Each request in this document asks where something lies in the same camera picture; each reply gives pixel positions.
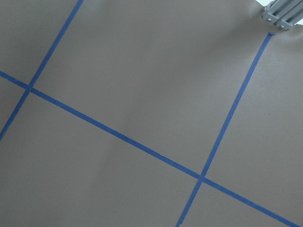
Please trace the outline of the aluminium frame post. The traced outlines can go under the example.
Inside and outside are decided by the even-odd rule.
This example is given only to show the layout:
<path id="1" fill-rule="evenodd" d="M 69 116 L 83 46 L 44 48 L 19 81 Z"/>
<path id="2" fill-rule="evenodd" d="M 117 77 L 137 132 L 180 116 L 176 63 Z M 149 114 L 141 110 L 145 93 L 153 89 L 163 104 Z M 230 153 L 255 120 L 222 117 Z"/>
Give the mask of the aluminium frame post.
<path id="1" fill-rule="evenodd" d="M 263 8 L 261 17 L 281 30 L 288 31 L 303 19 L 303 1 L 273 0 Z"/>

